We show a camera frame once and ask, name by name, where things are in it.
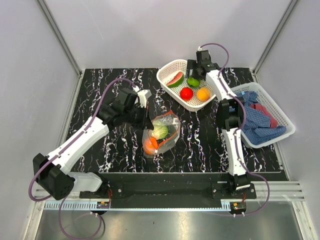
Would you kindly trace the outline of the fake green cabbage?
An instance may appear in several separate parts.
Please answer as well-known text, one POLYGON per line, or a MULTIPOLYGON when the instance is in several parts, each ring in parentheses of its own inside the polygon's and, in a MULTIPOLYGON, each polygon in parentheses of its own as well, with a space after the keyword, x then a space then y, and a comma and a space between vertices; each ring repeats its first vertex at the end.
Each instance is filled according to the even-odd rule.
POLYGON ((151 136, 156 140, 162 140, 167 137, 169 129, 165 125, 156 125, 151 133, 151 136))

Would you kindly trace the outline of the clear zip top bag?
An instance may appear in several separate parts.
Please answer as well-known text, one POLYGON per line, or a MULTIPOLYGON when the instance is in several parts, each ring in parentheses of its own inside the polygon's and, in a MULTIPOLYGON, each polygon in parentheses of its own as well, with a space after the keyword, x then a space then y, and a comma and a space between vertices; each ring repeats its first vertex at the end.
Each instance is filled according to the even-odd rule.
POLYGON ((143 155, 146 158, 153 158, 174 148, 181 130, 180 119, 172 110, 151 122, 153 130, 144 130, 142 135, 143 155))

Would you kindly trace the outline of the fake green apple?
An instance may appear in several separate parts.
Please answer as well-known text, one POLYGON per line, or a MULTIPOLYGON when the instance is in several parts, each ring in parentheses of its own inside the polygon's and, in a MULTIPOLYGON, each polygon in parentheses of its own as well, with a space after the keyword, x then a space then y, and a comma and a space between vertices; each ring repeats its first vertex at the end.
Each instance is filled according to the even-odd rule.
POLYGON ((187 79, 187 84, 191 87, 191 88, 197 88, 200 85, 200 80, 195 79, 193 77, 189 77, 187 79))

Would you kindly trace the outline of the fake orange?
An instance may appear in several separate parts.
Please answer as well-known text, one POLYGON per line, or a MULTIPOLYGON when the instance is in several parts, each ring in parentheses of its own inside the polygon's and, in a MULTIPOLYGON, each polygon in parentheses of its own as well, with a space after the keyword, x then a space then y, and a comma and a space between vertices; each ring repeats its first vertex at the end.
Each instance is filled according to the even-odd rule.
POLYGON ((154 155, 158 151, 158 142, 154 137, 148 137, 143 143, 143 150, 148 155, 154 155))

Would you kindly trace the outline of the fake watermelon slice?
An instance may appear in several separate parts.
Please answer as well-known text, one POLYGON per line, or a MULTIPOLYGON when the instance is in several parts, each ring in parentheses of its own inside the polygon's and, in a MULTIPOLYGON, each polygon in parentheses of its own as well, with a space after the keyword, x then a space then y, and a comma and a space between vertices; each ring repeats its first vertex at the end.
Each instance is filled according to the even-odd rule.
POLYGON ((169 81, 166 86, 168 88, 176 88, 181 85, 184 81, 185 77, 182 71, 179 71, 171 81, 169 81))

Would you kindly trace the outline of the fake red tomato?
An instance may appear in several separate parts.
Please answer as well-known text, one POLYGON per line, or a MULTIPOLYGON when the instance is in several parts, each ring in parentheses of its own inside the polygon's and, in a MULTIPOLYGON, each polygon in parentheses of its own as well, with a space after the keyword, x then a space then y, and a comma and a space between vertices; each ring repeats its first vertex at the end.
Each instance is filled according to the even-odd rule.
POLYGON ((191 88, 189 88, 189 87, 184 87, 184 88, 180 91, 179 95, 180 95, 180 98, 181 98, 182 100, 184 100, 185 102, 187 102, 187 101, 189 101, 189 100, 192 99, 192 97, 193 97, 193 95, 194 95, 194 92, 193 92, 193 90, 192 90, 191 88))

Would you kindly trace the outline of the fake peach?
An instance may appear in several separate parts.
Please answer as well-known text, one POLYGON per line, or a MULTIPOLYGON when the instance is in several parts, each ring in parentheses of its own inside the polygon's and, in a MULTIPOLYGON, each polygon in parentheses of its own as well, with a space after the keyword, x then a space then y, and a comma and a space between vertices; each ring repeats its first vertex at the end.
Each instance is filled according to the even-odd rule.
POLYGON ((201 87, 196 92, 196 97, 201 102, 206 102, 211 98, 211 91, 206 87, 201 87))

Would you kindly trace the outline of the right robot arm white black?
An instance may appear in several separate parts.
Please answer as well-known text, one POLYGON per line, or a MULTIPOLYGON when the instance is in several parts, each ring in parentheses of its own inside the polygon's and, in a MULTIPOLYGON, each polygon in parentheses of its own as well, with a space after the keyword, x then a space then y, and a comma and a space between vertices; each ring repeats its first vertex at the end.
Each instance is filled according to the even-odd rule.
POLYGON ((196 60, 187 61, 187 76, 204 80, 212 87, 219 103, 215 122, 221 130, 226 144, 228 156, 227 192, 232 198, 239 198, 250 190, 251 182, 243 167, 244 155, 241 143, 243 122, 246 119, 245 101, 231 90, 224 80, 219 66, 212 63, 208 50, 199 48, 196 60))

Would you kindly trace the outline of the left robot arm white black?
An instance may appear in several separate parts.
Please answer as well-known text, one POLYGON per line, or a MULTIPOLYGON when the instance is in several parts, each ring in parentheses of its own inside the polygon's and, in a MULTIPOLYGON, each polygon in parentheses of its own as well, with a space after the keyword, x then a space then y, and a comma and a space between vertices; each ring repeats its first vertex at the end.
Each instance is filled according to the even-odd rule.
POLYGON ((96 142, 122 124, 152 130, 148 105, 151 95, 148 89, 121 89, 114 100, 101 104, 98 112, 61 146, 33 158, 35 181, 57 201, 72 192, 87 192, 97 198, 107 196, 110 187, 106 178, 94 172, 73 172, 72 168, 96 142))

